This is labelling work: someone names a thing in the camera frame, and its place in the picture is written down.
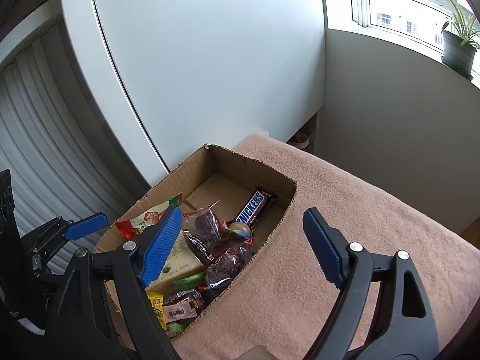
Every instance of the ridged blue pad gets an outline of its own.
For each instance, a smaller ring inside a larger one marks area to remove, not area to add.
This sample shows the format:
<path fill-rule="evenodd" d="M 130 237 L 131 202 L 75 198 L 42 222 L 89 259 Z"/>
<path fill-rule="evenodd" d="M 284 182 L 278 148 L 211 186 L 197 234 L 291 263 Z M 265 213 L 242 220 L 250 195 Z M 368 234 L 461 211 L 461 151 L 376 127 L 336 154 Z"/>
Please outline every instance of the ridged blue pad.
<path fill-rule="evenodd" d="M 147 253 L 145 253 L 143 271 L 140 275 L 143 287 L 148 287 L 153 280 L 157 280 L 160 276 L 181 229 L 182 210 L 176 207 L 158 232 L 157 238 L 152 242 Z"/>
<path fill-rule="evenodd" d="M 345 283 L 342 258 L 310 209 L 303 213 L 303 232 L 307 236 L 326 279 L 335 284 L 339 290 L 342 289 Z"/>
<path fill-rule="evenodd" d="M 107 216 L 99 212 L 71 225 L 65 233 L 65 239 L 76 241 L 77 239 L 103 229 L 108 224 Z"/>

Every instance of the gray wall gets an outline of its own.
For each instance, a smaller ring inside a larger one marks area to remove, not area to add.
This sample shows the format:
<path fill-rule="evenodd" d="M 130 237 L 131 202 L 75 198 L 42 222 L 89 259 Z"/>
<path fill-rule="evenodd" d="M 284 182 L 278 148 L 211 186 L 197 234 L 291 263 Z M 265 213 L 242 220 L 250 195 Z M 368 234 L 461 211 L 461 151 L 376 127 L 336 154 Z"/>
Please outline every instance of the gray wall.
<path fill-rule="evenodd" d="M 326 36 L 317 155 L 454 232 L 480 215 L 480 90 L 404 47 Z"/>

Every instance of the yellow candy wrapper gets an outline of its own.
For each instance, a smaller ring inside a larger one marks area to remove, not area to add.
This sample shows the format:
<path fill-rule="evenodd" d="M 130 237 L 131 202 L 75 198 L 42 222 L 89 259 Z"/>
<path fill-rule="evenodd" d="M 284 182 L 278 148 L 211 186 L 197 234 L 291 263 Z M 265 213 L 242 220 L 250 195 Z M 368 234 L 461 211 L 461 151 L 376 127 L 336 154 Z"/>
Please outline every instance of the yellow candy wrapper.
<path fill-rule="evenodd" d="M 155 292 L 147 292 L 147 297 L 148 300 L 150 301 L 150 305 L 152 306 L 153 311 L 155 312 L 155 315 L 157 316 L 157 320 L 160 322 L 160 325 L 162 325 L 162 328 L 164 330 L 167 329 L 167 323 L 165 322 L 165 317 L 163 315 L 163 295 L 162 294 L 157 294 Z"/>

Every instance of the fleece fabric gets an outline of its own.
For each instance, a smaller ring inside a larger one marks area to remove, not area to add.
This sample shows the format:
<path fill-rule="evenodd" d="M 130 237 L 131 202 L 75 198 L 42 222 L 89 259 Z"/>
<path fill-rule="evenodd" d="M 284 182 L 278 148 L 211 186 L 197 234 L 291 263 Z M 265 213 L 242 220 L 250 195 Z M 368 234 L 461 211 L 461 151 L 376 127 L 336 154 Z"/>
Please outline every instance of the fleece fabric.
<path fill-rule="evenodd" d="M 408 251 L 429 296 L 441 347 L 454 336 L 480 294 L 479 250 L 383 190 L 267 133 L 235 151 L 296 180 L 295 209 L 234 285 L 174 341 L 183 360 L 236 359 L 258 344 L 280 360 L 303 358 L 338 296 L 303 234 L 309 207 L 370 252 Z M 372 284 L 352 348 L 366 338 L 377 293 Z"/>

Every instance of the metal screw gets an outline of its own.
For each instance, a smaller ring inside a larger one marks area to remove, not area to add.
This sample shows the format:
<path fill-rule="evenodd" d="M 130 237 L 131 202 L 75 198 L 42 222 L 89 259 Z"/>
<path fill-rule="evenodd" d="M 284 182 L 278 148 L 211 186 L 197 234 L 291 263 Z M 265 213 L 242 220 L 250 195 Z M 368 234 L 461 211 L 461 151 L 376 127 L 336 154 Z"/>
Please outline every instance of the metal screw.
<path fill-rule="evenodd" d="M 135 241 L 127 241 L 123 244 L 123 249 L 125 249 L 126 251 L 132 251 L 136 248 L 136 246 L 137 244 L 135 243 Z"/>
<path fill-rule="evenodd" d="M 410 257 L 409 254 L 404 250 L 399 250 L 397 254 L 402 260 L 408 260 Z"/>
<path fill-rule="evenodd" d="M 362 244 L 359 244 L 358 242 L 352 242 L 350 244 L 350 249 L 352 249 L 353 251 L 362 251 L 363 246 L 362 246 Z"/>
<path fill-rule="evenodd" d="M 87 249 L 85 249 L 84 247 L 77 249 L 77 251 L 75 252 L 75 256 L 77 257 L 85 257 L 86 254 L 87 254 Z"/>

